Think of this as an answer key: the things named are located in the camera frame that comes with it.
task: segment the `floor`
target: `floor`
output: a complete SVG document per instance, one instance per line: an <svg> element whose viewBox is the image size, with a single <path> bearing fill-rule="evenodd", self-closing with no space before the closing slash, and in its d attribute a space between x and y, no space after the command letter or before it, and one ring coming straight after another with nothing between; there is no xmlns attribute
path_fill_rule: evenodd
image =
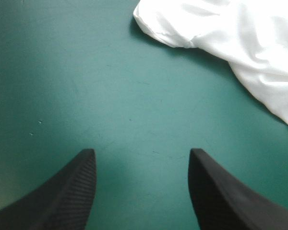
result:
<svg viewBox="0 0 288 230"><path fill-rule="evenodd" d="M87 229L198 230L192 147L288 208L288 126L227 62L144 35L136 4L0 0L0 208L94 148Z"/></svg>

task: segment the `fabric fold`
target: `fabric fold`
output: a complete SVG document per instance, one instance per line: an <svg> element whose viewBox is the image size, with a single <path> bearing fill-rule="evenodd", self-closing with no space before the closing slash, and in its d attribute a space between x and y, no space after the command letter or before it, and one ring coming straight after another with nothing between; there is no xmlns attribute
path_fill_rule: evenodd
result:
<svg viewBox="0 0 288 230"><path fill-rule="evenodd" d="M288 0L141 0L144 33L227 60L239 81L288 124Z"/></svg>

